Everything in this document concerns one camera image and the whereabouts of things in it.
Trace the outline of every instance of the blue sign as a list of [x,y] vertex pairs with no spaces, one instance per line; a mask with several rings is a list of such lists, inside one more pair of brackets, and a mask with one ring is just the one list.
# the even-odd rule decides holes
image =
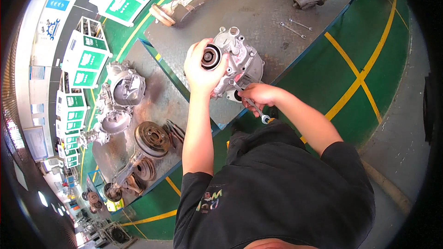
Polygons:
[[65,11],[68,7],[68,4],[69,0],[48,0],[48,2],[46,3],[46,8]]

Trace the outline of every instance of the green floor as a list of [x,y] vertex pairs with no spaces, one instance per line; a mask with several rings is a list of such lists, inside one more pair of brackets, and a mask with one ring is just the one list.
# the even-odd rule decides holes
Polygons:
[[[387,35],[384,46],[376,58],[375,64],[365,78],[365,83],[374,98],[375,104],[383,117],[389,108],[401,78],[407,57],[409,42],[409,11],[406,0],[396,0],[396,10],[390,29],[389,16],[394,0],[355,0],[344,16],[329,29],[329,34],[343,48],[359,72],[362,72],[368,60],[373,56],[383,32]],[[145,38],[143,32],[153,21],[146,7],[134,21],[134,27],[127,28],[112,20],[103,24],[104,33],[109,48],[114,53],[114,59],[120,55],[123,60],[137,37]],[[100,83],[106,78],[103,70]],[[356,80],[356,76],[340,55],[337,49],[324,37],[296,64],[296,66],[277,84],[291,91],[304,102],[326,114],[347,92]],[[86,101],[94,106],[99,88],[85,90]],[[96,119],[92,116],[95,108],[91,108],[86,119],[86,126],[92,127]],[[377,117],[368,96],[362,86],[358,86],[352,97],[339,109],[331,119],[345,141],[360,147],[368,140],[378,125]],[[241,124],[248,130],[262,127],[262,124],[250,113],[240,119]],[[214,137],[215,171],[224,164],[226,157],[226,141],[229,139],[229,128]],[[96,163],[91,153],[91,147],[84,153],[83,163],[79,167],[82,175],[81,186],[86,185],[86,173],[96,169]],[[182,169],[179,168],[170,175],[170,179],[180,189]],[[161,182],[150,193],[137,200],[124,212],[112,216],[121,223],[140,222],[136,225],[125,226],[132,234],[148,239],[172,239],[174,231],[174,211],[179,203],[179,195],[167,181]]]

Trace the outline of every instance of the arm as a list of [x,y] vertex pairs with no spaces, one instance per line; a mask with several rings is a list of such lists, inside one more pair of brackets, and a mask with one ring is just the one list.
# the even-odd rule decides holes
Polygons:
[[[261,109],[264,105],[270,107],[275,105],[320,156],[334,142],[343,141],[334,125],[323,114],[283,89],[253,83],[239,95],[252,99]],[[251,110],[256,117],[259,116],[258,112],[245,100],[243,100],[243,105]]]
[[183,175],[188,172],[205,172],[213,175],[214,149],[209,118],[210,94],[219,83],[228,66],[228,55],[219,66],[206,71],[201,66],[203,50],[212,39],[193,44],[187,53],[185,73],[191,88],[188,123],[183,144]]

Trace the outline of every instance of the ceiling light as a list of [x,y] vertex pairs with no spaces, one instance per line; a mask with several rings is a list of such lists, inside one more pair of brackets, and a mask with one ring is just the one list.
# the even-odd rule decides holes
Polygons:
[[43,193],[41,193],[40,191],[39,191],[39,196],[40,196],[40,201],[42,202],[42,204],[43,204],[45,207],[47,207],[47,206],[48,206],[48,202],[46,202],[46,199],[45,199],[45,197],[43,196]]

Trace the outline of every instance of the combination wrench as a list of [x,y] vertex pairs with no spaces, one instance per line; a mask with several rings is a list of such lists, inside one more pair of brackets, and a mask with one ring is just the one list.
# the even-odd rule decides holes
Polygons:
[[[243,90],[241,89],[241,87],[239,87],[239,86],[237,85],[237,83],[235,82],[234,79],[230,79],[228,83],[229,83],[229,85],[235,87],[235,89],[236,89],[237,91],[239,91],[239,92],[240,92],[240,91],[243,91]],[[263,124],[268,124],[268,123],[269,123],[269,120],[271,119],[271,117],[270,117],[269,115],[264,114],[264,113],[263,113],[263,112],[257,107],[257,105],[255,105],[254,102],[252,102],[251,99],[246,98],[246,97],[243,97],[243,98],[246,100],[246,102],[248,102],[252,107],[254,107],[254,108],[257,110],[257,112],[259,113],[259,115],[260,115],[260,117],[261,117],[261,122],[262,122]]]
[[286,26],[284,23],[280,22],[280,25],[283,26],[283,27],[285,27],[285,28],[288,29],[288,30],[291,30],[291,31],[294,32],[295,34],[301,36],[302,39],[306,39],[306,36],[305,36],[305,35],[302,35],[302,34],[297,33],[295,30],[293,30],[292,28],[289,28],[289,27]]
[[304,28],[309,29],[309,31],[314,30],[312,27],[307,27],[306,25],[303,25],[300,22],[293,21],[292,19],[289,19],[289,21],[292,22],[292,23],[298,24],[300,26],[303,26]]

